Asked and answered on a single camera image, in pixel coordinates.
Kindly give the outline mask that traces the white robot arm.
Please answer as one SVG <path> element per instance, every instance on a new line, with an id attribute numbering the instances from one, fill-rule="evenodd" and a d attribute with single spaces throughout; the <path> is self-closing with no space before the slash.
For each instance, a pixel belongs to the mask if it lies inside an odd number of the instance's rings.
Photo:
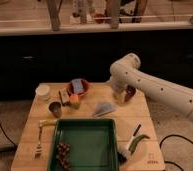
<path id="1" fill-rule="evenodd" d="M 108 84 L 113 91 L 121 94 L 127 85 L 132 86 L 193 122 L 193 89 L 143 73 L 139 70 L 140 65 L 141 61 L 134 53 L 112 63 Z"/>

